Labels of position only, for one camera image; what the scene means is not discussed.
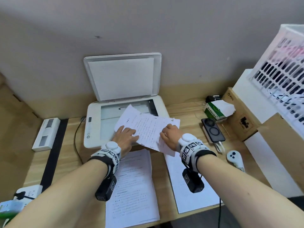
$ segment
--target white plastic basket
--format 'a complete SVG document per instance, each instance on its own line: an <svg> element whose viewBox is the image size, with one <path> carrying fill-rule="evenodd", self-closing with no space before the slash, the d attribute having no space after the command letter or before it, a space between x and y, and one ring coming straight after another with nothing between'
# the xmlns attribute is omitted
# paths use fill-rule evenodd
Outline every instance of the white plastic basket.
<svg viewBox="0 0 304 228"><path fill-rule="evenodd" d="M304 25L281 25L249 80L304 139Z"/></svg>

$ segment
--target gray wall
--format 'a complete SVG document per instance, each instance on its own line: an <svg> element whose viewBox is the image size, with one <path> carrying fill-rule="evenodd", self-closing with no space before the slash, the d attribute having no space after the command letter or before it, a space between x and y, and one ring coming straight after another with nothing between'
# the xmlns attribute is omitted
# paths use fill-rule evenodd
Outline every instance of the gray wall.
<svg viewBox="0 0 304 228"><path fill-rule="evenodd" d="M304 23L303 3L0 0L0 72L25 101L92 93L89 55L160 52L162 86L233 80L280 24Z"/></svg>

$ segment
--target wooden table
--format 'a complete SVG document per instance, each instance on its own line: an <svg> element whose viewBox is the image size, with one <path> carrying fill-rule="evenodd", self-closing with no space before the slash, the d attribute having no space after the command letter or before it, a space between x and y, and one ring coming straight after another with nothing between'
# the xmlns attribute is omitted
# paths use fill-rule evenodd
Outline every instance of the wooden table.
<svg viewBox="0 0 304 228"><path fill-rule="evenodd" d="M180 129L184 133L191 133L197 138L201 139L205 145L207 145L212 151L216 152L213 145L208 144L205 134L202 131L201 119L206 118L203 112L202 102L190 102L167 106L168 113L170 117L181 120ZM78 127L80 118L69 119L66 128L65 136L63 139L62 148L60 151L57 167L55 170L55 175L53 178L53 183L66 175L67 173L73 171L81 165L78 156L73 149L73 138L76 128ZM245 165L246 172L253 176L254 178L260 180L264 184L269 185L262 171L254 161L252 155L246 148L245 144L238 140L236 134L233 132L231 127L227 122L219 123L219 128L224 134L226 141L223 145L226 151L237 150L241 153L243 162ZM80 126L77 136L76 136L76 147L82 160L86 161L90 155L97 151L97 149L86 149L83 146L85 124L82 123ZM35 153L35 157L32 166L28 172L28 176L25 180L25 186L32 184L39 184L41 180L44 167L47 161L49 151L42 151ZM163 222L172 221L178 218L182 218L191 214L199 213L205 210L209 210L217 207L210 206L194 211L189 211L186 213L179 214L177 211L175 199L173 196L172 187L170 184L170 179L168 175L168 170L165 162L164 155L160 152L150 151L151 161L152 161L152 179L154 183L154 188L158 201L158 208L160 214L160 221L151 222L135 227L150 227ZM225 155L219 154L222 160L226 161ZM81 218L78 221L77 227L104 227L105 226L105 203L99 202L95 198L89 203L89 206L85 209Z"/></svg>

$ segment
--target white printer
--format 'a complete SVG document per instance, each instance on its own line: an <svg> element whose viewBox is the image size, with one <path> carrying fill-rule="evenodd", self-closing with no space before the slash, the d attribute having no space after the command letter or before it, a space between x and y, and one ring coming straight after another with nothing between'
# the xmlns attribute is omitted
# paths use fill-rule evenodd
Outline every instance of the white printer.
<svg viewBox="0 0 304 228"><path fill-rule="evenodd" d="M87 111L86 148L98 148L112 139L114 126L129 104L141 113L169 117L158 96L161 56L141 53L84 58L97 98Z"/></svg>

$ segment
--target open scanner lid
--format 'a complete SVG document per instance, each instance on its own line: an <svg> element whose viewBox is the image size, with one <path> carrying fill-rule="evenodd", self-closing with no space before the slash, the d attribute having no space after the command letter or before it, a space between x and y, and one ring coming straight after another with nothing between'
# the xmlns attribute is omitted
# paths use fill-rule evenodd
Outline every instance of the open scanner lid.
<svg viewBox="0 0 304 228"><path fill-rule="evenodd" d="M83 59L99 102L154 96L161 80L161 54L92 56Z"/></svg>

